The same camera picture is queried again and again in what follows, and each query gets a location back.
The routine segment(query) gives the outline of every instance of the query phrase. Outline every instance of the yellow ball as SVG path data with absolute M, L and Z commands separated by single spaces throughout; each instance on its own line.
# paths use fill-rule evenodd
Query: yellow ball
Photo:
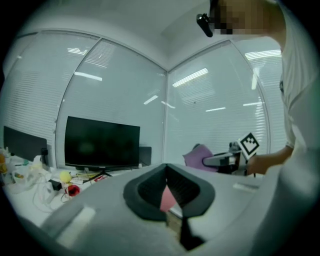
M 71 174 L 66 170 L 63 170 L 62 172 L 60 172 L 60 180 L 62 182 L 69 183 L 71 179 L 72 179 Z

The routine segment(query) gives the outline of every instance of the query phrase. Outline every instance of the person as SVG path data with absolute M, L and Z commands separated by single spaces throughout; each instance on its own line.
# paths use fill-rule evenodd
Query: person
M 281 48 L 279 93 L 284 106 L 287 143 L 278 152 L 250 158 L 247 174 L 265 174 L 269 167 L 283 164 L 300 150 L 319 148 L 316 130 L 320 106 L 315 102 L 320 98 L 313 95 L 319 93 L 319 55 L 299 20 L 281 1 L 272 0 L 211 0 L 209 16 L 213 21 L 209 27 L 213 31 L 267 36 L 277 41 Z

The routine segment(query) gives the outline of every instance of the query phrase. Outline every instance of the white desk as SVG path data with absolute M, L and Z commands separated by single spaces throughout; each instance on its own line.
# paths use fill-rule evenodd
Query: white desk
M 131 170 L 119 170 L 119 171 L 110 171 L 108 172 L 112 176 L 117 176 L 121 175 L 127 172 L 131 172 Z M 51 178 L 51 173 L 45 170 L 41 170 L 41 173 L 45 176 L 46 181 L 48 181 Z M 48 218 L 53 211 L 50 210 L 48 207 L 45 205 L 41 204 L 37 189 L 38 189 L 38 183 L 33 185 L 33 187 L 27 191 L 23 191 L 18 194 L 14 194 L 10 191 L 10 188 L 8 186 L 3 187 L 4 192 L 9 199 L 13 209 L 15 212 L 26 218 L 27 220 L 33 222 L 36 226 L 40 227 L 42 223 Z M 80 188 L 80 192 L 85 190 L 86 188 L 90 187 L 91 185 L 94 185 L 96 183 L 94 180 L 90 182 L 86 182 L 84 184 L 77 184 L 77 186 Z M 62 198 L 64 202 L 62 202 L 61 197 L 64 194 L 64 189 L 60 189 L 58 194 L 52 199 L 51 203 L 49 206 L 53 210 L 57 210 L 59 207 L 61 207 L 64 202 L 67 201 L 65 197 Z

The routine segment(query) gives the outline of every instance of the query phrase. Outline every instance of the black computer monitor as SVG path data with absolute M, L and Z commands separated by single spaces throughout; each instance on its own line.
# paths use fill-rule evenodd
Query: black computer monitor
M 140 127 L 68 116 L 64 158 L 67 166 L 103 168 L 139 165 Z
M 3 145 L 10 153 L 33 161 L 35 156 L 41 155 L 42 149 L 47 149 L 47 140 L 4 126 Z

